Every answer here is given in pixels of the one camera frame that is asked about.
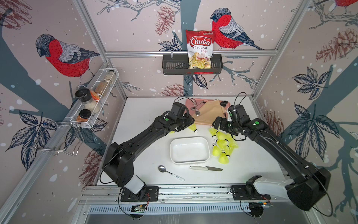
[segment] metal spoon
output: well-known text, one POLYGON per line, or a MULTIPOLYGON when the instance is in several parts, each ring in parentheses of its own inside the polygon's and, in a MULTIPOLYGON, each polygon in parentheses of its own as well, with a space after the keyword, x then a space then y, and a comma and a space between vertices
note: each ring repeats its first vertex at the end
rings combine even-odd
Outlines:
POLYGON ((185 181, 184 178, 179 177, 178 175, 175 175, 175 174, 173 174, 173 173, 171 173, 171 172, 169 172, 169 171, 166 171, 166 168, 165 168, 165 166, 163 166, 163 165, 158 166, 158 169, 159 169, 159 171, 162 172, 162 173, 168 172, 168 173, 170 173, 172 176, 176 177, 177 179, 179 179, 179 180, 181 180, 181 181, 185 181))
POLYGON ((190 109, 191 110, 196 110, 197 109, 197 106, 199 106, 200 104, 202 104, 204 102, 204 100, 201 102, 201 103, 199 103, 198 105, 195 105, 194 107, 191 107, 190 109))

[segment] black mounting plate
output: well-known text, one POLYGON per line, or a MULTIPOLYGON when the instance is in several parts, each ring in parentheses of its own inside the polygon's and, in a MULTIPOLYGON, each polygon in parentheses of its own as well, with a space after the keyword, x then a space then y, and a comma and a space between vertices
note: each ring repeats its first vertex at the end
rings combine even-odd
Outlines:
MULTIPOLYGON (((149 201, 158 201, 159 187, 147 187, 145 193, 149 193, 149 201)), ((127 188, 123 188, 121 202, 136 202, 134 194, 127 188)), ((148 196, 145 196, 141 201, 148 201, 148 196)))
POLYGON ((266 199, 270 200, 271 196, 270 195, 260 195, 260 194, 256 194, 256 195, 252 195, 251 197, 249 197, 246 193, 246 185, 233 185, 232 187, 232 193, 234 192, 234 194, 232 194, 232 196, 234 197, 234 201, 241 201, 241 200, 264 200, 262 198, 265 197, 266 199))

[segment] kitchen knife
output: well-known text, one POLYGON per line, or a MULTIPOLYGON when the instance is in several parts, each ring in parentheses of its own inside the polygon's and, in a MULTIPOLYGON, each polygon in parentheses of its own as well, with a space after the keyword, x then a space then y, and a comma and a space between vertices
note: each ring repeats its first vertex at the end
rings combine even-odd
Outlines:
POLYGON ((213 170, 213 171, 222 171, 223 169, 211 167, 211 166, 190 166, 190 169, 192 170, 213 170))

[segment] chip bag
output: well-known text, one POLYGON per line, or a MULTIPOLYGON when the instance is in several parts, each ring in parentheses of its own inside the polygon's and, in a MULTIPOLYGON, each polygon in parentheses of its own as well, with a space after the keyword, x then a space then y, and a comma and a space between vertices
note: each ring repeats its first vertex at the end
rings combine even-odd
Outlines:
POLYGON ((186 30, 189 68, 211 68, 214 32, 186 30))

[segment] white tray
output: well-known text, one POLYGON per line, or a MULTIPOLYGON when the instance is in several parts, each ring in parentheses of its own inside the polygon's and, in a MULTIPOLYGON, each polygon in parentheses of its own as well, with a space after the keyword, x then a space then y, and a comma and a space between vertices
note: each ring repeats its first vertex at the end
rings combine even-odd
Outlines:
POLYGON ((170 144, 170 159, 177 165, 205 163, 209 158, 209 144, 203 137, 177 138, 170 144))

